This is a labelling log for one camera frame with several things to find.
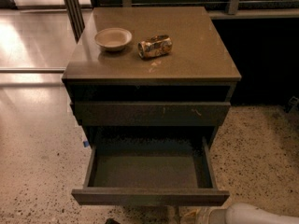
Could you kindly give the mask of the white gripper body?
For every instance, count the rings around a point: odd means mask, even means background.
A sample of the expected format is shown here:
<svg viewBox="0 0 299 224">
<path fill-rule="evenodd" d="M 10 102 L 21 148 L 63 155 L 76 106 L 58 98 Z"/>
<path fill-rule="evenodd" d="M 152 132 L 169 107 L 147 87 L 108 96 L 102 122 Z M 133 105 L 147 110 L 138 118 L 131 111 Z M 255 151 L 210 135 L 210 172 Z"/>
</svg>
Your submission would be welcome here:
<svg viewBox="0 0 299 224">
<path fill-rule="evenodd" d="M 226 210 L 202 207 L 196 214 L 195 224 L 226 224 Z"/>
</svg>

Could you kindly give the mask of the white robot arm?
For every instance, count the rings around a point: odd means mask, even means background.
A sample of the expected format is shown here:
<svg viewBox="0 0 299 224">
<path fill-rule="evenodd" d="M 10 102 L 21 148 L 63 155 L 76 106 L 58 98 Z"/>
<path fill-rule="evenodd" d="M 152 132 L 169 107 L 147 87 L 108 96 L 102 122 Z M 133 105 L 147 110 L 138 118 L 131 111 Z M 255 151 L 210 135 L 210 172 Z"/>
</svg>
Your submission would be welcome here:
<svg viewBox="0 0 299 224">
<path fill-rule="evenodd" d="M 179 224 L 299 224 L 299 217 L 270 213 L 248 203 L 233 203 L 226 209 L 202 207 L 185 215 Z"/>
</svg>

